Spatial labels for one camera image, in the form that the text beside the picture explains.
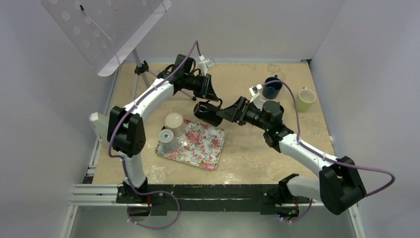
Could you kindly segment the dark blue mug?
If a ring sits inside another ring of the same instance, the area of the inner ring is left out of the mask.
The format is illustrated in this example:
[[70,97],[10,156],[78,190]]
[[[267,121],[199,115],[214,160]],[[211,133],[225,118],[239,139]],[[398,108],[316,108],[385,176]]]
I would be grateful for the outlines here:
[[262,88],[262,95],[269,100],[275,99],[282,87],[282,82],[279,80],[278,75],[275,74],[265,80]]

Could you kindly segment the cream white mug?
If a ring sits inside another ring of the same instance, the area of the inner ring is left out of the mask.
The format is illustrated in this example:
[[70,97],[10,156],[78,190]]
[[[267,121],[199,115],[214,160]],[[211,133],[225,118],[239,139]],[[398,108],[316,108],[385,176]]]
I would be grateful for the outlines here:
[[170,113],[165,118],[165,127],[171,130],[174,136],[179,137],[185,133],[186,124],[179,113]]

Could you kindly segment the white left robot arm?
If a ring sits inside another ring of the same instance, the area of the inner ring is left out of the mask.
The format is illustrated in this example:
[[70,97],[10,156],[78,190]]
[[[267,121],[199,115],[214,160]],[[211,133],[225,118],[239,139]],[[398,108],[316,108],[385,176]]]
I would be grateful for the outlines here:
[[211,75],[207,73],[211,62],[203,55],[195,61],[179,54],[171,68],[159,73],[153,84],[137,99],[124,107],[111,109],[107,128],[108,155],[120,159],[123,185],[128,187],[128,196],[134,202],[141,203],[153,194],[148,191],[141,161],[141,151],[146,143],[146,120],[163,102],[182,89],[192,91],[197,99],[220,102],[212,88]]

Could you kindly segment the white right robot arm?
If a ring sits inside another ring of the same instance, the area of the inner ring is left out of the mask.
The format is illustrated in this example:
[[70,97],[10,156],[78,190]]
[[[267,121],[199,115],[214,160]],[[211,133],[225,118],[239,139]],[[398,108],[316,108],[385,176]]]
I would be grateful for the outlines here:
[[332,214],[340,215],[365,198],[367,192],[354,161],[347,156],[332,158],[305,146],[283,123],[283,112],[278,102],[266,101],[259,109],[240,97],[233,105],[218,109],[216,115],[238,125],[249,123],[263,129],[263,138],[270,148],[293,158],[316,175],[316,178],[305,178],[292,174],[282,179],[278,185],[280,200],[289,202],[302,196],[320,201]]

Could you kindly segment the light grey mug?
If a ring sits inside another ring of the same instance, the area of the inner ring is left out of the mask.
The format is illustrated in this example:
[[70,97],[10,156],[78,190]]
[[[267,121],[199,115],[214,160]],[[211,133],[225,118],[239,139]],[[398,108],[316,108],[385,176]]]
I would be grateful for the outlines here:
[[163,153],[172,153],[179,148],[179,140],[170,129],[163,129],[159,133],[159,146]]

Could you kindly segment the light green mug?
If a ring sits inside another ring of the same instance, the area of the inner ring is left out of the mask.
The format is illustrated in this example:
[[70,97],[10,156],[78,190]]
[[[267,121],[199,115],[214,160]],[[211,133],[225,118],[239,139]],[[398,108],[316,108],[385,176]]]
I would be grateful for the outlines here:
[[306,112],[316,101],[316,94],[313,90],[303,87],[297,96],[297,109],[299,112]]

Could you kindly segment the black glossy mug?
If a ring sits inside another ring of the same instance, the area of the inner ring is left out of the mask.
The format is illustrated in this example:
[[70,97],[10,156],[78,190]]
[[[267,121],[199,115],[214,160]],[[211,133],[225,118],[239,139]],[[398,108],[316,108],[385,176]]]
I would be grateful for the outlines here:
[[218,101],[218,106],[211,104],[210,100],[207,100],[205,102],[198,102],[193,110],[194,116],[212,126],[219,126],[223,118],[218,116],[216,113],[221,110],[223,101],[220,98],[218,99]]

